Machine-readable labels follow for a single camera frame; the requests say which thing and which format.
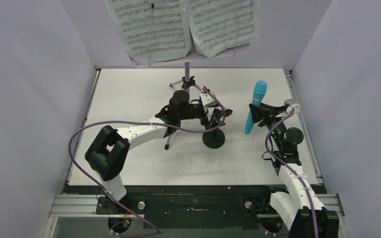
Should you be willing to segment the black microphone desk stand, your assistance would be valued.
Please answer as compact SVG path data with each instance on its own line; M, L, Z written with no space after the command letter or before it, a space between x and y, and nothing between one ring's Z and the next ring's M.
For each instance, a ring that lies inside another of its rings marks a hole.
M210 132L204 132L202 135L202 141L205 146L211 149L218 149L225 143L225 134L220 129L215 129Z

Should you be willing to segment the blue toy microphone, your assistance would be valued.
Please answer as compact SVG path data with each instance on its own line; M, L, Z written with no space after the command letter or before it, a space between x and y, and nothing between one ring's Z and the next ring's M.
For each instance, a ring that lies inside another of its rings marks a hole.
M266 94L267 91L267 82L265 81L258 81L255 84L254 90L253 90L253 98L252 98L252 104L256 106L260 106L261 102ZM248 113L246 124L245 124L245 135L250 134L251 130L253 129L254 122L252 118L251 112Z

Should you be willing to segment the lilac perforated music stand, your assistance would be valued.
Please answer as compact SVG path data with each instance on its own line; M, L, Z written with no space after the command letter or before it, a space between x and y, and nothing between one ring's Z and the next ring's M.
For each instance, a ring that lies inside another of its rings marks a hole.
M186 6L187 6L187 20L188 20L188 0L186 0ZM195 45L194 45L194 42L193 42L193 38L192 38L192 34L191 34L191 31L190 31L190 37L191 37L191 50L192 49L195 49ZM236 49L229 49L229 50L226 50L222 53L225 53L225 52L230 52L232 54L234 54L236 52ZM159 62L159 61L154 61L150 64L141 64L141 65L145 65L145 66L151 66L153 63L155 62ZM190 64L189 62L185 62L185 65L184 65L184 69L185 69L185 74L184 74L184 77L178 81L178 84L181 85L181 89L180 90L185 90L187 91L188 93L190 93L190 88L198 88L198 90L200 91L201 93L201 86L197 86L195 80L194 80L194 77L190 75Z

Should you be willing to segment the sheet music page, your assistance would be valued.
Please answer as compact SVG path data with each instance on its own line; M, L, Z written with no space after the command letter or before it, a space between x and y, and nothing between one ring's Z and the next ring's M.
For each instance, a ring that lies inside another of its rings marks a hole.
M260 1L190 0L188 22L196 51L207 58L257 41Z
M107 0L125 52L137 64L184 58L191 35L184 0Z

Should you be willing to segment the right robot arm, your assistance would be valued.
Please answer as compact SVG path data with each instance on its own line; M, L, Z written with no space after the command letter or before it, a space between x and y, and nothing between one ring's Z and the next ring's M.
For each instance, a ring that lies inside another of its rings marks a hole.
M272 156L276 174L286 186L285 192L269 193L261 198L265 212L276 211L287 227L290 238L336 238L339 217L320 201L299 158L298 145L304 141L303 132L297 127L287 127L285 121L299 113L300 105L287 100L275 107L261 103L250 104L253 123L268 129L265 148Z

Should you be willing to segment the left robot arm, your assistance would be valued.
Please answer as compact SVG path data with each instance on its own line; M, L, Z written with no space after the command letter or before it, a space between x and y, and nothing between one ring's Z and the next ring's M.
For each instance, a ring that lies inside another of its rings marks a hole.
M232 112L221 106L207 88L195 100L190 100L187 91L177 90L168 105L149 120L129 127L107 125L101 128L86 151L85 160L98 175L104 191L111 195L110 209L120 214L128 207L127 190L120 173L129 150L151 140L171 136L184 120L198 119L205 128L204 136L215 135L224 125L223 119Z

